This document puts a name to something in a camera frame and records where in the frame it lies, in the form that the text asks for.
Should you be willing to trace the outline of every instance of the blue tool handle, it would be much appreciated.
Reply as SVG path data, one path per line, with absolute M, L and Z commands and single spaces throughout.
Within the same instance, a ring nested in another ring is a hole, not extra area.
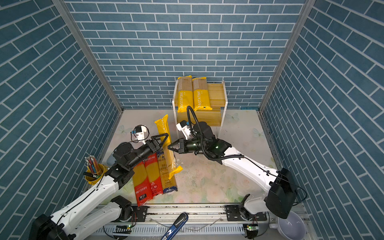
M 164 234 L 164 236 L 162 236 L 161 240 L 171 240 L 187 221 L 188 221 L 188 214 L 183 212 L 182 214 L 179 215 L 179 217 L 168 229 L 168 231 Z

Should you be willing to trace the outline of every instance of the brick wall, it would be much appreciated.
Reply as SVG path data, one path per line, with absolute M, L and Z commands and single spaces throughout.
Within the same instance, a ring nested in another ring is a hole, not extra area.
M 265 109 L 322 239 L 384 239 L 383 13 L 317 0 Z
M 0 239 L 79 195 L 116 116 L 50 0 L 0 1 Z
M 179 76 L 257 108 L 304 0 L 66 1 L 125 108 L 170 108 Z

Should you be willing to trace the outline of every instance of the wooden shelf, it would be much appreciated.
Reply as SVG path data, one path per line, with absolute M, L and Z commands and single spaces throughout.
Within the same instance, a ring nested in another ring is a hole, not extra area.
M 177 84 L 178 80 L 176 80 L 175 90 L 172 99 L 172 106 L 174 111 L 175 122 L 179 123 L 182 120 L 188 121 L 188 117 L 186 112 L 177 112 L 176 107 L 179 103 L 179 95 L 177 94 Z M 196 117 L 199 119 L 199 121 L 206 122 L 211 127 L 220 127 L 220 134 L 228 105 L 224 81 L 222 81 L 222 83 L 208 83 L 208 94 L 212 110 L 197 110 L 195 111 Z
M 211 107 L 225 107 L 226 93 L 222 83 L 208 83 L 208 94 Z M 175 106 L 179 105 L 179 95 L 176 93 Z

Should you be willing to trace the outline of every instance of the yellow cup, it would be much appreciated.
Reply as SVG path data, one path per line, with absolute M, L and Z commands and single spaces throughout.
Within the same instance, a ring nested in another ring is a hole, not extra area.
M 99 164 L 99 168 L 103 171 L 103 173 L 101 174 L 101 176 L 98 179 L 92 181 L 93 177 L 84 176 L 85 180 L 87 180 L 89 184 L 95 185 L 104 176 L 104 174 L 108 171 L 108 167 L 106 167 L 102 164 Z

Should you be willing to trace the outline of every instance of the bundle of pencils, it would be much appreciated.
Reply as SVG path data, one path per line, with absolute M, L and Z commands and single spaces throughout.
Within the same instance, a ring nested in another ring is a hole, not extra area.
M 93 155 L 85 157 L 85 165 L 91 171 L 93 175 L 100 176 L 103 172 L 97 164 L 96 158 Z

